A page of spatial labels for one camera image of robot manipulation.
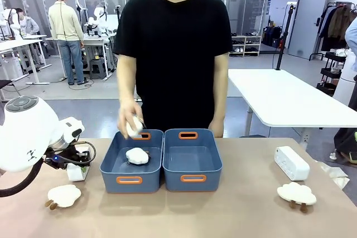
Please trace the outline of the person's right hand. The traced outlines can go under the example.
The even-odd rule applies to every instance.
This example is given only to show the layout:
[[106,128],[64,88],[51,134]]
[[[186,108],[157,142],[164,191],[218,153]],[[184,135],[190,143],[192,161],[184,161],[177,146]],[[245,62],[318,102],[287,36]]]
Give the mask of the person's right hand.
[[125,139],[137,135],[143,129],[143,115],[140,105],[133,98],[119,100],[118,129]]

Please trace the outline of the person's left hand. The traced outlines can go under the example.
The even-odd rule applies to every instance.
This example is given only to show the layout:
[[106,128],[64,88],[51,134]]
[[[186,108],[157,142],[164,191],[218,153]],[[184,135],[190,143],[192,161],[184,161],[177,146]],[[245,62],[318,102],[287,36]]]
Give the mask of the person's left hand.
[[209,124],[209,129],[215,138],[222,138],[224,135],[224,118],[214,118]]

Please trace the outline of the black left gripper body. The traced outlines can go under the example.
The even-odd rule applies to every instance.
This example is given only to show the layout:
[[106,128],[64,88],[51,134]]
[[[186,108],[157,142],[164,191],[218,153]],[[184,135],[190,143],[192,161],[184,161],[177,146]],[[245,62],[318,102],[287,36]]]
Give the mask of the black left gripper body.
[[44,163],[54,169],[66,169],[68,164],[74,164],[80,168],[90,166],[91,162],[93,161],[92,156],[90,163],[80,163],[76,160],[76,153],[79,152],[79,149],[84,148],[79,147],[77,149],[77,145],[88,145],[90,148],[84,149],[84,151],[88,150],[89,152],[91,152],[90,149],[93,148],[93,145],[89,142],[72,142],[65,149],[53,149],[50,147],[45,152]]

